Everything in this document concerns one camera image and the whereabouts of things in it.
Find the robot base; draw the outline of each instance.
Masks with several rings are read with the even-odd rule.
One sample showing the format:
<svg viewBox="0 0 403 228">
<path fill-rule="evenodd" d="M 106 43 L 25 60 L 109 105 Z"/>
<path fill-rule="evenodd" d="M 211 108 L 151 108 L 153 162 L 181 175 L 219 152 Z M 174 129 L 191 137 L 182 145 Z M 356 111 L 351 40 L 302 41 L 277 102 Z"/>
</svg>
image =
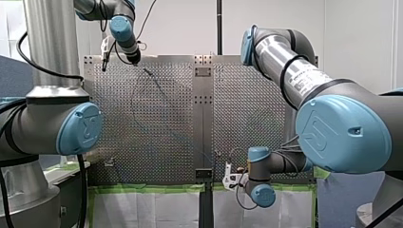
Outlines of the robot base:
<svg viewBox="0 0 403 228">
<path fill-rule="evenodd" d="M 389 207 L 403 198 L 403 180 L 394 178 L 388 174 L 379 188 L 373 203 L 367 203 L 358 207 L 355 216 L 355 228 L 365 228 L 375 218 L 378 218 Z M 403 227 L 403 208 L 397 209 L 385 218 L 376 228 Z"/>
<path fill-rule="evenodd" d="M 59 228 L 60 197 L 59 188 L 51 186 L 45 198 L 31 202 L 11 212 L 15 228 Z M 0 227 L 7 227 L 4 214 L 0 215 Z"/>
</svg>

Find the white wall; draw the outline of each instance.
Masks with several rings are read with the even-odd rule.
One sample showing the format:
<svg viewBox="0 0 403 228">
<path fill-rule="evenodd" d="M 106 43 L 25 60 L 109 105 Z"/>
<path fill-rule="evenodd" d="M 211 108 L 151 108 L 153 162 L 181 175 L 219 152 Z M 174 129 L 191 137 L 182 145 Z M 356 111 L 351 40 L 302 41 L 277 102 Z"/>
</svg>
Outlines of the white wall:
<svg viewBox="0 0 403 228">
<path fill-rule="evenodd" d="M 326 0 L 324 69 L 380 93 L 395 87 L 395 2 Z"/>
<path fill-rule="evenodd" d="M 152 0 L 136 1 L 136 35 Z M 215 0 L 157 1 L 141 41 L 148 44 L 144 54 L 209 54 L 217 49 Z"/>
<path fill-rule="evenodd" d="M 136 2 L 136 34 L 153 0 Z M 144 54 L 217 53 L 216 0 L 157 1 L 141 40 Z M 323 0 L 223 0 L 223 54 L 240 54 L 243 33 L 252 25 L 298 29 L 323 55 Z"/>
</svg>

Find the wire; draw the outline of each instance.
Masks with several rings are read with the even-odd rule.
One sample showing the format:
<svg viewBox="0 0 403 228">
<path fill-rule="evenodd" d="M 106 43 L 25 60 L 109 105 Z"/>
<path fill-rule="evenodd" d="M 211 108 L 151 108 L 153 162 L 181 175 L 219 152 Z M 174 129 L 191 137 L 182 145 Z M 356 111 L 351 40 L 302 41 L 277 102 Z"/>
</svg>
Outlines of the wire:
<svg viewBox="0 0 403 228">
<path fill-rule="evenodd" d="M 228 162 L 229 162 L 229 163 L 232 163 L 232 155 L 233 155 L 234 152 L 237 151 L 237 150 L 240 150 L 241 152 L 243 152 L 243 149 L 240 148 L 240 147 L 232 148 L 232 150 L 231 150 L 231 151 L 229 152 L 229 154 L 228 154 Z"/>
<path fill-rule="evenodd" d="M 100 12 L 101 12 L 102 17 L 105 20 L 105 25 L 104 26 L 102 25 L 103 20 L 100 21 L 100 28 L 101 28 L 101 32 L 105 32 L 106 27 L 107 27 L 107 10 L 106 10 L 106 5 L 105 5 L 104 0 L 100 0 Z"/>
<path fill-rule="evenodd" d="M 57 73 L 57 72 L 51 71 L 51 70 L 49 70 L 49 69 L 43 68 L 43 67 L 41 67 L 41 66 L 35 64 L 33 61 L 31 61 L 31 59 L 29 59 L 29 58 L 24 54 L 24 52 L 23 52 L 22 49 L 21 49 L 22 43 L 24 42 L 24 40 L 25 40 L 25 38 L 27 37 L 27 35 L 28 35 L 28 32 L 26 31 L 26 32 L 24 33 L 24 35 L 21 36 L 21 38 L 18 40 L 18 42 L 17 42 L 17 51 L 18 51 L 18 53 L 21 55 L 21 57 L 22 57 L 25 61 L 27 61 L 27 63 L 28 63 L 29 65 L 31 65 L 32 67 L 34 67 L 34 68 L 36 68 L 36 69 L 38 69 L 38 70 L 40 70 L 40 71 L 43 71 L 43 72 L 45 72 L 45 73 L 47 73 L 47 74 L 50 74 L 51 76 L 55 76 L 55 77 L 59 77 L 59 78 L 67 78 L 67 79 L 79 79 L 80 81 L 83 81 L 83 80 L 84 80 L 84 77 L 83 77 L 83 76 L 79 76 L 79 75 L 66 75 L 66 74 Z"/>
<path fill-rule="evenodd" d="M 388 210 L 386 210 L 384 213 L 382 213 L 378 218 L 376 218 L 373 222 L 371 222 L 365 228 L 374 228 L 376 225 L 378 225 L 380 222 L 382 222 L 385 218 L 387 218 L 389 215 L 391 215 L 393 212 L 395 212 L 397 209 L 399 209 L 401 206 L 403 206 L 403 199 L 399 200 L 393 206 L 388 208 Z"/>
<path fill-rule="evenodd" d="M 109 51 L 106 54 L 106 58 L 104 58 L 104 60 L 102 62 L 102 72 L 106 71 L 107 63 L 109 63 L 109 59 L 110 59 L 110 53 L 112 52 L 112 49 L 115 46 L 116 46 L 116 40 L 115 40 L 115 42 L 113 42 L 112 46 L 110 47 Z"/>
<path fill-rule="evenodd" d="M 240 203 L 240 197 L 239 197 L 239 194 L 238 194 L 239 189 L 240 189 L 240 182 L 242 181 L 242 178 L 245 175 L 245 173 L 246 173 L 246 169 L 243 169 L 242 175 L 240 175 L 240 181 L 238 181 L 238 184 L 237 184 L 237 190 L 236 190 L 236 193 L 235 193 L 235 198 L 237 199 L 237 203 L 240 205 L 241 208 L 243 208 L 244 210 L 247 210 L 247 211 L 251 211 L 253 209 L 256 209 L 258 207 L 258 205 L 256 204 L 253 207 L 245 207 L 244 205 L 242 205 L 242 203 Z"/>
<path fill-rule="evenodd" d="M 163 92 L 163 88 L 162 88 L 161 85 L 158 83 L 158 80 L 157 80 L 157 78 L 155 77 L 155 75 L 154 75 L 150 70 L 148 70 L 147 68 L 143 68 L 143 71 L 146 72 L 146 73 L 148 74 L 148 76 L 151 77 L 151 79 L 153 80 L 154 84 L 157 86 L 157 88 L 160 90 L 160 93 L 163 95 L 163 98 L 169 103 L 168 97 L 167 97 L 166 94 Z M 193 147 L 195 147 L 195 148 L 197 149 L 197 151 L 198 151 L 199 153 L 201 153 L 206 159 L 208 159 L 208 161 L 210 162 L 210 164 L 211 164 L 212 166 L 214 166 L 214 162 L 212 162 L 211 159 L 208 158 L 208 156 L 207 156 L 204 152 L 202 152 L 200 149 L 198 149 L 198 148 L 195 146 L 195 144 L 191 143 L 191 140 L 187 139 L 186 137 L 177 135 L 168 125 L 165 125 L 165 126 L 166 126 L 166 128 L 169 130 L 169 132 L 170 132 L 177 140 L 184 141 L 184 142 L 186 142 L 186 143 L 191 144 Z"/>
<path fill-rule="evenodd" d="M 139 44 L 139 50 L 147 50 L 148 48 L 148 45 L 145 42 L 137 41 L 137 44 Z"/>
<path fill-rule="evenodd" d="M 84 163 L 83 155 L 77 155 L 77 161 L 80 166 L 80 174 L 81 174 L 81 209 L 77 227 L 84 228 L 86 225 L 86 205 L 87 205 L 86 164 Z"/>
<path fill-rule="evenodd" d="M 289 143 L 292 143 L 293 141 L 297 140 L 298 138 L 299 138 L 299 135 L 294 136 L 294 137 L 291 138 L 289 141 L 283 143 L 283 144 L 281 145 L 281 147 L 283 147 L 283 146 L 285 146 L 285 145 L 288 145 Z"/>
<path fill-rule="evenodd" d="M 282 156 L 285 160 L 287 160 L 289 163 L 291 163 L 291 165 L 293 165 L 294 168 L 296 169 L 296 173 L 295 173 L 295 174 L 288 174 L 288 173 L 285 173 L 286 176 L 292 177 L 292 178 L 295 178 L 295 177 L 298 176 L 298 174 L 299 174 L 298 167 L 297 167 L 297 165 L 293 162 L 293 160 L 290 159 L 290 157 L 284 155 L 283 153 L 281 153 L 281 152 L 279 152 L 279 151 L 277 151 L 277 150 L 273 151 L 273 153 Z"/>
<path fill-rule="evenodd" d="M 134 21 L 136 19 L 136 14 L 134 12 L 135 7 L 134 7 L 133 3 L 130 2 L 129 0 L 124 0 L 124 1 L 130 7 L 131 11 L 133 12 L 133 16 L 134 16 L 133 21 Z"/>
<path fill-rule="evenodd" d="M 157 0 L 154 0 L 154 2 L 152 2 L 151 6 L 150 6 L 150 9 L 148 10 L 148 13 L 147 13 L 147 15 L 146 15 L 146 17 L 145 17 L 145 19 L 143 21 L 142 29 L 140 29 L 140 32 L 139 32 L 139 35 L 137 36 L 137 39 L 140 39 L 140 37 L 142 36 L 143 30 L 144 30 L 144 27 L 145 27 L 145 23 L 147 22 L 148 17 L 150 16 L 150 13 L 151 13 L 152 9 L 154 8 L 154 5 L 155 5 L 156 2 L 157 2 Z"/>
</svg>

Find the robotic arm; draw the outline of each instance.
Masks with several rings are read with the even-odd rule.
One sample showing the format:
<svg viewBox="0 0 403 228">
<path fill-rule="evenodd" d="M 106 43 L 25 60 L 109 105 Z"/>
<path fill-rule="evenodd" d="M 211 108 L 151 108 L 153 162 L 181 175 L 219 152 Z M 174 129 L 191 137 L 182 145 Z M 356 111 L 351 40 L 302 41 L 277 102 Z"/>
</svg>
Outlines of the robotic arm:
<svg viewBox="0 0 403 228">
<path fill-rule="evenodd" d="M 249 149 L 245 191 L 259 206 L 275 201 L 271 173 L 307 171 L 312 164 L 348 174 L 403 170 L 401 94 L 378 96 L 351 80 L 333 79 L 314 66 L 314 58 L 308 39 L 298 31 L 252 27 L 244 33 L 241 60 L 278 85 L 297 111 L 303 152 L 289 154 L 295 164 L 289 165 L 269 148 Z"/>
<path fill-rule="evenodd" d="M 110 19 L 117 44 L 137 64 L 134 6 L 129 0 L 26 0 L 24 6 L 31 57 L 25 59 L 34 67 L 34 87 L 26 98 L 0 100 L 0 226 L 57 228 L 59 189 L 48 186 L 38 155 L 77 155 L 82 161 L 102 130 L 100 109 L 89 101 L 79 76 L 74 8 L 85 20 Z M 85 211 L 82 204 L 78 227 L 84 227 Z"/>
<path fill-rule="evenodd" d="M 132 64 L 140 62 L 141 52 L 133 33 L 133 0 L 74 0 L 74 8 L 83 20 L 110 20 L 110 32 L 127 60 Z"/>
</svg>

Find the vertical pole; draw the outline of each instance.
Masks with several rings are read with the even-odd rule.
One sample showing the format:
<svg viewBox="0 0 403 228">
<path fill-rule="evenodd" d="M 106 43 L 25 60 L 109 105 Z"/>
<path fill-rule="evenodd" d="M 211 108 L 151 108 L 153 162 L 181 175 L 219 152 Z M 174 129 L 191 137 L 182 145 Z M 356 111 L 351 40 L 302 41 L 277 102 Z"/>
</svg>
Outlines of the vertical pole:
<svg viewBox="0 0 403 228">
<path fill-rule="evenodd" d="M 222 55 L 222 0 L 217 0 L 217 54 Z"/>
</svg>

